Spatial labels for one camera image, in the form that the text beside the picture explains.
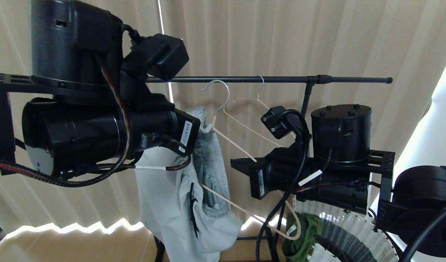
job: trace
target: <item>clothes hanger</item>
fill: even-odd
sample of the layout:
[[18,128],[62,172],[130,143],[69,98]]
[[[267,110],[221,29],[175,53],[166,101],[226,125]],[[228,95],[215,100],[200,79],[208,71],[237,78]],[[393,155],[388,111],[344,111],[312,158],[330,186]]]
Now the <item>clothes hanger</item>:
[[[270,109],[270,108],[268,108],[268,106],[267,106],[266,104],[264,104],[264,103],[263,103],[262,101],[260,101],[260,99],[259,99],[260,91],[261,91],[261,89],[263,88],[263,84],[265,83],[265,80],[263,79],[263,77],[261,77],[261,76],[259,76],[259,77],[262,79],[262,86],[259,88],[259,90],[258,90],[258,92],[257,92],[257,99],[254,99],[254,98],[238,98],[238,99],[257,100],[257,101],[259,101],[263,106],[265,106],[267,109]],[[264,137],[264,136],[261,135],[260,133],[258,133],[258,132],[256,132],[255,130],[251,129],[249,126],[246,126],[245,124],[241,123],[239,120],[237,120],[236,118],[234,118],[232,115],[228,114],[228,112],[226,112],[224,106],[223,106],[223,113],[225,113],[227,116],[229,116],[229,117],[230,117],[231,119],[233,119],[234,121],[238,122],[240,125],[244,126],[245,128],[249,129],[250,131],[252,131],[252,132],[253,132],[254,134],[256,134],[257,136],[260,136],[261,138],[263,138],[263,139],[265,139],[266,141],[269,141],[269,142],[275,144],[276,146],[283,147],[282,145],[280,145],[280,144],[276,143],[275,141],[271,141],[270,139]]]
[[[226,90],[228,91],[228,97],[226,98],[226,102],[225,102],[222,106],[218,107],[218,108],[216,109],[216,111],[215,111],[215,114],[213,115],[212,130],[215,131],[215,132],[216,132],[217,134],[219,134],[220,136],[222,136],[222,137],[223,137],[224,139],[226,139],[227,141],[229,141],[230,143],[232,143],[234,146],[236,146],[239,150],[241,150],[244,154],[246,154],[246,156],[249,156],[249,158],[251,158],[252,161],[257,162],[256,159],[253,158],[253,156],[251,156],[248,152],[246,152],[244,149],[242,149],[240,146],[238,146],[234,141],[232,141],[231,139],[229,139],[228,137],[226,137],[225,135],[223,135],[223,133],[221,133],[220,131],[218,131],[217,129],[215,129],[216,115],[218,114],[218,111],[220,111],[220,109],[223,108],[223,110],[224,110],[224,107],[226,106],[226,104],[227,104],[228,101],[230,100],[230,95],[231,95],[231,93],[230,93],[230,88],[228,87],[228,85],[227,85],[225,82],[223,82],[223,81],[221,81],[221,80],[218,80],[218,79],[209,82],[205,88],[201,89],[201,91],[205,91],[205,90],[207,90],[207,88],[208,88],[211,84],[213,84],[213,83],[222,83],[222,84],[224,84],[225,87],[226,87]],[[243,211],[245,214],[247,214],[247,215],[253,217],[254,219],[258,220],[259,222],[261,222],[261,223],[264,223],[264,222],[265,222],[263,219],[259,219],[258,217],[256,217],[255,215],[251,214],[251,213],[248,212],[247,210],[245,210],[245,209],[243,209],[242,207],[238,206],[237,204],[231,202],[229,199],[225,198],[225,197],[222,196],[221,194],[218,194],[218,193],[215,192],[213,189],[211,189],[211,188],[205,186],[204,184],[200,184],[200,185],[201,185],[204,189],[207,189],[209,192],[215,194],[215,195],[218,196],[219,198],[221,198],[221,199],[223,199],[224,201],[228,202],[228,204],[230,204],[230,205],[232,205],[233,207],[235,207],[235,208],[237,208],[237,209]],[[271,225],[268,225],[268,226],[271,227],[275,232],[277,232],[278,234],[280,234],[281,236],[283,236],[283,237],[286,238],[286,239],[289,239],[289,240],[297,240],[297,239],[300,237],[300,235],[301,235],[301,222],[299,221],[299,218],[298,218],[298,216],[296,215],[296,212],[294,211],[294,209],[293,209],[293,207],[291,206],[291,204],[289,204],[288,201],[285,201],[285,202],[286,202],[286,206],[288,206],[288,209],[292,212],[292,214],[293,214],[293,216],[294,216],[294,219],[296,220],[297,229],[298,229],[297,232],[296,232],[296,235],[295,235],[294,237],[290,237],[290,236],[288,236],[287,234],[285,234],[285,233],[279,231],[276,227],[273,227],[273,226],[271,226]]]
[[237,147],[239,150],[241,150],[246,156],[248,156],[252,161],[257,162],[257,160],[256,160],[253,156],[251,156],[247,151],[245,151],[245,150],[244,150],[243,148],[241,148],[238,144],[236,144],[234,141],[232,141],[231,139],[229,139],[227,136],[223,135],[223,133],[221,133],[220,131],[218,131],[218,130],[215,128],[216,115],[218,114],[218,111],[220,111],[220,109],[222,109],[222,108],[224,108],[224,107],[226,106],[226,104],[227,104],[228,101],[230,100],[230,94],[231,94],[231,93],[230,93],[230,88],[228,87],[228,85],[227,85],[225,82],[223,82],[223,81],[221,81],[221,80],[218,80],[218,79],[213,80],[213,81],[210,81],[210,83],[208,83],[207,86],[206,86],[205,88],[201,89],[200,91],[206,91],[207,88],[208,88],[211,84],[213,84],[213,83],[222,83],[222,84],[224,84],[225,87],[226,87],[226,90],[228,90],[228,98],[226,98],[226,102],[225,102],[222,106],[220,106],[219,108],[216,109],[215,114],[213,115],[212,130],[215,131],[215,132],[216,132],[217,134],[219,134],[220,136],[222,136],[222,137],[223,137],[224,139],[226,139],[228,142],[230,142],[231,144],[233,144],[234,146],[236,146],[236,147]]

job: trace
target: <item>green cloth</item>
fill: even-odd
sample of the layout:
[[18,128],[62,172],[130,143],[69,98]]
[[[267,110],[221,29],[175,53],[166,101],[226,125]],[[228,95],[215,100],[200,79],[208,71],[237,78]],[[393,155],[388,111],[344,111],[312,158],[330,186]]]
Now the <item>green cloth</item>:
[[[306,262],[308,261],[307,255],[312,255],[315,238],[322,233],[322,220],[318,215],[299,213],[296,215],[301,222],[301,236],[297,240],[283,239],[281,249],[292,262]],[[289,213],[286,219],[286,232],[290,237],[295,236],[298,232],[292,213]]]

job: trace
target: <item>clothing rack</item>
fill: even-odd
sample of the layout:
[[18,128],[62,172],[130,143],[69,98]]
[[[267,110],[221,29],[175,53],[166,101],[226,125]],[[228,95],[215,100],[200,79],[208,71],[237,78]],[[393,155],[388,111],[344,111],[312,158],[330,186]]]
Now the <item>clothing rack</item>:
[[[334,77],[328,75],[317,76],[177,76],[169,81],[160,78],[148,78],[146,83],[209,83],[213,80],[221,80],[226,83],[305,83],[306,89],[304,91],[304,98],[302,102],[301,114],[306,116],[307,107],[309,106],[309,99],[312,93],[312,88],[315,84],[328,83],[386,83],[391,84],[392,78],[348,78],[348,77]],[[284,212],[284,205],[281,207],[281,214]],[[278,225],[281,227],[282,215],[279,216]],[[238,237],[238,240],[256,240],[257,237]],[[271,260],[279,262],[278,251],[276,245],[278,242],[278,233],[273,235],[270,228],[266,227],[265,236],[263,240],[268,241],[268,248],[270,250]],[[162,262],[165,253],[165,245],[155,238],[157,245],[157,255],[155,262]]]

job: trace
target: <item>hanger hook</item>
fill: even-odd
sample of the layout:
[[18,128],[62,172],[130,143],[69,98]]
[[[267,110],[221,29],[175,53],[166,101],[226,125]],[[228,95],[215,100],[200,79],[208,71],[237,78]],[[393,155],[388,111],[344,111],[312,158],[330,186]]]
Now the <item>hanger hook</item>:
[[216,109],[216,111],[215,111],[215,116],[218,114],[218,111],[220,111],[220,109],[222,109],[223,107],[225,107],[226,104],[228,103],[228,101],[230,100],[230,95],[231,95],[231,93],[230,93],[230,88],[228,87],[228,85],[227,85],[225,82],[223,82],[223,81],[221,81],[221,80],[219,80],[219,79],[215,79],[215,80],[210,81],[210,83],[208,83],[207,86],[206,86],[205,88],[200,89],[200,91],[206,91],[207,88],[208,88],[211,84],[216,83],[216,82],[224,84],[224,86],[226,87],[226,90],[228,90],[228,97],[226,98],[226,102],[225,102],[223,105],[221,105],[219,108]]
[[265,85],[265,80],[263,79],[263,76],[258,76],[258,77],[262,79],[262,86],[258,89],[258,91],[257,91],[257,95],[260,94],[261,89],[262,89],[263,86]]

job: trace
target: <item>beige curtain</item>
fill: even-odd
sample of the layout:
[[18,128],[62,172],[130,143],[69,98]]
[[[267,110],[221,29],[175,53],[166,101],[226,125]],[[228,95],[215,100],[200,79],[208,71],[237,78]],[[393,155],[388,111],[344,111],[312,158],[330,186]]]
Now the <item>beige curtain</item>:
[[[308,113],[328,104],[361,103],[373,108],[372,147],[404,148],[431,101],[446,66],[446,1],[90,1],[110,10],[143,35],[164,32],[183,38],[190,61],[182,76],[377,76],[385,84],[338,84],[314,87]],[[0,72],[30,74],[29,1],[0,0]],[[256,98],[261,84],[230,84],[231,99]],[[203,84],[173,84],[178,108],[205,106],[210,116],[226,98],[223,85],[200,92]],[[166,84],[154,91],[167,93]],[[268,106],[300,109],[301,84],[265,84]],[[22,138],[20,113],[34,96],[13,94],[15,133]],[[269,139],[260,123],[266,109],[251,100],[230,102],[228,113]],[[253,156],[275,146],[244,129],[223,113],[216,128]],[[278,143],[288,146],[292,137]],[[231,158],[245,157],[220,139],[231,198],[264,216],[278,196],[263,201],[250,196],[248,178],[230,168]],[[29,164],[23,151],[18,161]],[[123,172],[81,189],[51,186],[20,175],[0,176],[0,225],[7,232],[20,225],[74,222],[108,227],[125,217],[138,220],[133,172]]]

